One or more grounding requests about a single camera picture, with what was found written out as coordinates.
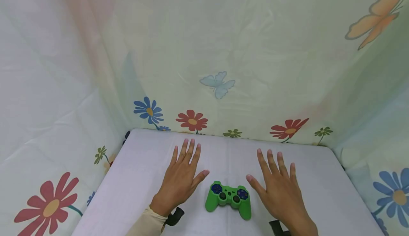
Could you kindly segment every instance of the flower stem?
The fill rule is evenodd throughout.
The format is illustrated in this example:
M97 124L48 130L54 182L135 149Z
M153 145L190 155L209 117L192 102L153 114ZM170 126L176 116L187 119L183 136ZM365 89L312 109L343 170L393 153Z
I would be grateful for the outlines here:
M74 206L70 205L70 206L68 206L67 208L72 209L72 210L74 210L74 211L78 212L78 214L79 214L80 216L82 216L82 212L81 212L81 210L77 209L76 207L74 207Z
M110 162L109 162L109 160L108 160L108 157L107 157L107 155L106 155L106 154L104 154L103 156L105 156L105 158L107 158L107 161L108 161L108 163L110 163Z
M380 208L379 208L378 210L376 210L375 212L372 212L372 214L373 214L374 216L377 216L379 213L381 213L381 211L382 211L385 207L386 207L386 205L380 207Z
M152 122L152 123L156 127L156 129L159 131L160 130L159 127L154 122Z
M325 135L322 135L320 141L319 141L318 144L317 144L318 146L320 145L320 143L321 143L322 139L324 138L324 136L325 136Z
M284 140L284 141L282 141L282 143L285 143L286 141L288 141L290 139L290 137L288 137L288 139L286 139L286 140Z

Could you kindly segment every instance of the beige sleeve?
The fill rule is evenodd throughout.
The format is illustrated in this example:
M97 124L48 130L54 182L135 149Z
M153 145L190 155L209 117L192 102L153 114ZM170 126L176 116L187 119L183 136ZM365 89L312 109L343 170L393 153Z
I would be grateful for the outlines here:
M148 207L129 229L126 236L159 236L166 220L166 217L156 214Z

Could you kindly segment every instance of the hand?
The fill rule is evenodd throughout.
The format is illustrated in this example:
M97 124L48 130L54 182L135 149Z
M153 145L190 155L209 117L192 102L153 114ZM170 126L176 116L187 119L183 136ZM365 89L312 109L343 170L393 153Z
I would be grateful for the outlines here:
M247 175L246 179L260 196L267 211L280 220L293 236L318 236L317 227L308 215L302 200L295 175L295 164L291 163L288 176L282 152L277 154L279 169L274 162L271 150L267 151L268 165L260 149L257 150L257 157L266 182L266 189L253 176Z
M172 160L166 170L159 192L153 197L150 205L153 212L163 217L169 216L173 209L184 203L196 190L197 185L209 174L208 170L200 172L195 178L201 145L197 144L193 155L195 140L191 139L186 152L188 139L185 139L178 158L178 146L173 150Z

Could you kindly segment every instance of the orange butterfly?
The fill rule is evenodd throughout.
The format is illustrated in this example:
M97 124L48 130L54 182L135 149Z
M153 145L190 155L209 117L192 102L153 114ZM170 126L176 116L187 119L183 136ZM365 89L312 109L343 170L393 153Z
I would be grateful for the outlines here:
M356 23L349 26L349 31L345 35L345 39L357 39L368 31L371 31L368 37L361 43L358 50L365 45L375 40L375 38L382 33L382 31L398 17L399 13L396 10L402 8L400 6L403 2L400 0L377 0L369 7L369 15L365 15Z

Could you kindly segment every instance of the white tabletop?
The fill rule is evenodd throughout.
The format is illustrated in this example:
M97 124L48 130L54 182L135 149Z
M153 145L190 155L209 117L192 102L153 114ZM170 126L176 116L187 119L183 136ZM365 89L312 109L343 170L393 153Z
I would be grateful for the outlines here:
M185 211L180 222L167 226L163 236L272 236L268 222L274 218L245 179L251 174L263 182L258 148L264 155L268 149L283 152L288 168L291 162L296 164L302 196L320 236L383 235L329 148L133 129L73 236L125 235L158 192L173 148L181 147L185 138L195 138L202 145L197 172L208 169L210 174L180 206ZM252 211L249 221L228 205L212 213L205 210L215 180L247 188Z

